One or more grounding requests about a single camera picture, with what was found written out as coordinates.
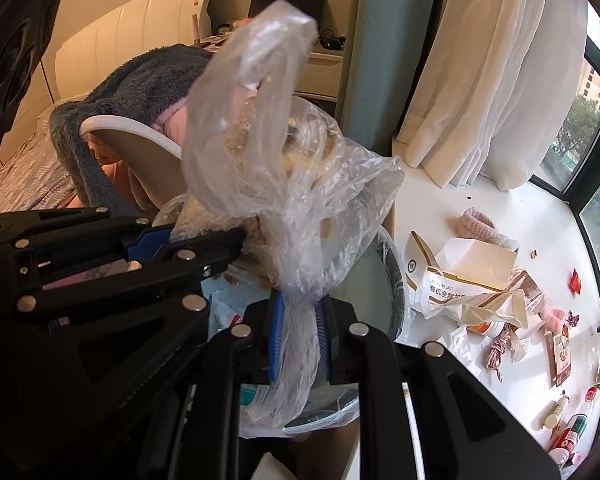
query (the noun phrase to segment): small bottle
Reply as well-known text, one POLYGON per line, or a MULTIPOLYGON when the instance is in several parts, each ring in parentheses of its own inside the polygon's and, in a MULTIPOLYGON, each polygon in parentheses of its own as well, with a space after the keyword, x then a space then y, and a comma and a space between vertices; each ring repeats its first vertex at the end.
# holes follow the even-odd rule
POLYGON ((558 467, 567 462, 567 459, 573 453, 580 437, 587 428, 589 415, 593 409, 593 399, 596 397, 597 388, 592 386, 587 390, 584 400, 580 403, 578 413, 573 415, 567 422, 567 427, 555 441, 554 446, 549 450, 549 456, 554 460, 558 467))
POLYGON ((552 430, 558 425, 560 419, 562 418, 562 414, 564 413, 565 408, 569 403, 569 397, 562 396, 562 398, 555 405, 554 410, 546 416, 544 420, 544 426, 552 430))
POLYGON ((486 337, 497 337, 503 328, 504 321, 485 321, 477 325, 469 325, 466 329, 486 337))

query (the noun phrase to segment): paper packaging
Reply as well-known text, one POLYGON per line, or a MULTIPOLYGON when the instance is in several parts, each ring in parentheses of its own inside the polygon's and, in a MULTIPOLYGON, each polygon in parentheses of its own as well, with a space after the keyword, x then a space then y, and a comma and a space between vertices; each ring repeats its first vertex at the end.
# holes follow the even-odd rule
POLYGON ((410 305, 425 319, 443 312, 459 324, 505 321, 526 328, 523 291, 504 290, 515 258, 512 251, 466 238, 451 238, 433 256, 411 232, 402 257, 410 305))
POLYGON ((565 324, 562 332, 549 334, 549 364, 551 368, 551 386, 560 386, 571 375, 571 351, 569 349, 569 326, 565 324))
POLYGON ((546 297, 542 289, 531 278, 524 267, 515 266, 507 280, 507 290, 522 290, 525 293, 525 306, 529 312, 537 314, 544 304, 546 297))

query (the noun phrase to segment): white headboard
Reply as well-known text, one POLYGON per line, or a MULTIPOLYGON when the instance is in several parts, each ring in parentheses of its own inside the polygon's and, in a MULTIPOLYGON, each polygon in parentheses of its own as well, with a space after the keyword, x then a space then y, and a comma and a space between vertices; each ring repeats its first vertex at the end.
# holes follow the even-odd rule
POLYGON ((211 36, 209 0, 131 0, 70 37, 56 53, 61 99, 90 92, 129 59, 160 46, 211 36))

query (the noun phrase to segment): window frame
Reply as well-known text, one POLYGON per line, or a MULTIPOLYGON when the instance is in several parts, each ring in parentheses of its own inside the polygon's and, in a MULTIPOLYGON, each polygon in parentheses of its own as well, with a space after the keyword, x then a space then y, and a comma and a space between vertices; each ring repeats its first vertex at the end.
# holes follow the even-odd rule
MULTIPOLYGON (((584 58, 600 76, 600 49, 589 36, 587 36, 584 58)), ((598 286, 598 295, 600 296, 600 267, 598 266, 598 261, 593 252, 593 246, 589 240, 589 235, 580 219, 580 213, 600 187, 600 127, 589 151, 574 170, 573 175, 571 175, 571 179, 564 190, 557 189, 535 175, 533 175, 529 181, 548 191, 552 195, 557 196, 571 208, 587 247, 587 252, 589 253, 589 258, 596 277, 596 284, 598 286)))

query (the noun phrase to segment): bedsheet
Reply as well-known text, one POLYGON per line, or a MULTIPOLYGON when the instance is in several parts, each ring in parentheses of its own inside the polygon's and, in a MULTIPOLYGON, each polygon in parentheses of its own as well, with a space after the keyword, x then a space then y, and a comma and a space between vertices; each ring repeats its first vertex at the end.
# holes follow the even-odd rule
POLYGON ((0 213, 64 207, 74 195, 48 128, 36 131, 0 169, 0 213))

